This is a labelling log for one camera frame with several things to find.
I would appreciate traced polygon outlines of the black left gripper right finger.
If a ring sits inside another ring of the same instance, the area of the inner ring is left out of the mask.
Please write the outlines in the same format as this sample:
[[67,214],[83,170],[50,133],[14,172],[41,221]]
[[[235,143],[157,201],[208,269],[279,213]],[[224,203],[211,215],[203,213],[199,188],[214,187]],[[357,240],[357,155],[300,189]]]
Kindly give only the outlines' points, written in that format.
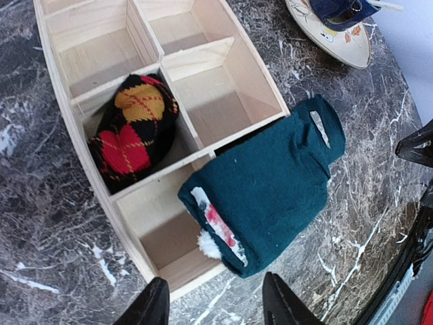
[[262,295],[266,325],[323,324],[278,274],[272,272],[265,274]]

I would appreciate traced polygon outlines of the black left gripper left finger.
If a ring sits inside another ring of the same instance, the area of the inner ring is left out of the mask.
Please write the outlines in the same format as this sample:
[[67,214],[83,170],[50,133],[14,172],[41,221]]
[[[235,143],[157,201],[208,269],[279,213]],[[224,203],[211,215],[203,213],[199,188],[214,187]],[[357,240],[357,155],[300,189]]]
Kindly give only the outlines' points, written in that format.
[[168,282],[155,277],[113,325],[168,324],[169,311]]

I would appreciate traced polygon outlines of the dark green sock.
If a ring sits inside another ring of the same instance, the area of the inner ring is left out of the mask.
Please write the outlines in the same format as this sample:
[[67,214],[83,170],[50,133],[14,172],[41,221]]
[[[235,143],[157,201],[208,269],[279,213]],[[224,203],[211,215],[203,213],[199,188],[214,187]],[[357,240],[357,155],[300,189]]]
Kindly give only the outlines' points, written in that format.
[[331,164],[346,138],[332,105],[316,95],[206,163],[178,197],[213,254],[241,278],[269,266],[327,203]]

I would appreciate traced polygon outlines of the black red yellow argyle sock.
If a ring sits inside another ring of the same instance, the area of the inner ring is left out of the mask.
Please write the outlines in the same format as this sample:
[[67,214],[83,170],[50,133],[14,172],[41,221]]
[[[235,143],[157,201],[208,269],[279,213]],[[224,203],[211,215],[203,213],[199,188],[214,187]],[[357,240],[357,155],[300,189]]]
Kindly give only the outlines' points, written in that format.
[[148,177],[170,151],[179,105],[159,74],[129,75],[87,142],[109,193]]

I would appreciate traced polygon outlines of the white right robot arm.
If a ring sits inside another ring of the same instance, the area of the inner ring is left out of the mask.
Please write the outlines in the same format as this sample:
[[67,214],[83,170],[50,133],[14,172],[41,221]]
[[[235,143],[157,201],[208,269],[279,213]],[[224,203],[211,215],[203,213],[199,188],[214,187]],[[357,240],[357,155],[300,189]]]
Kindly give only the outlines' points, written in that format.
[[426,242],[432,231],[432,176],[425,174],[427,169],[432,169],[432,121],[400,140],[395,154],[421,168],[421,179],[411,182],[417,189],[414,198],[417,214],[411,226],[409,252],[412,254],[410,266],[416,276],[432,252],[432,242]]

